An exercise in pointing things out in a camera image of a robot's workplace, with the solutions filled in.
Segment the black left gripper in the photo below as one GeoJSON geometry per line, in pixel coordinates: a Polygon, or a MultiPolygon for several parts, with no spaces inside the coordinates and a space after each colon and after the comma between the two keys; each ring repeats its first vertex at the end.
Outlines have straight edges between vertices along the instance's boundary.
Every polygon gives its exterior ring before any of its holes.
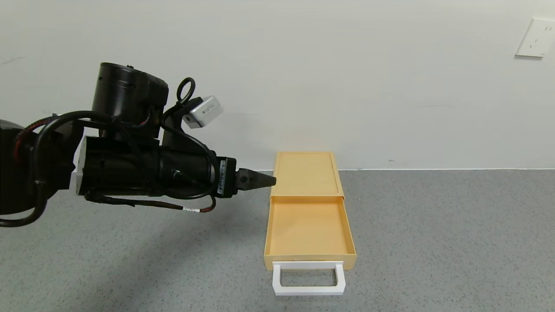
{"type": "Polygon", "coordinates": [[[159,182],[172,198],[230,198],[237,193],[235,188],[248,191],[276,184],[275,176],[250,169],[240,168],[235,174],[234,158],[216,156],[199,146],[160,146],[158,156],[159,182]]]}

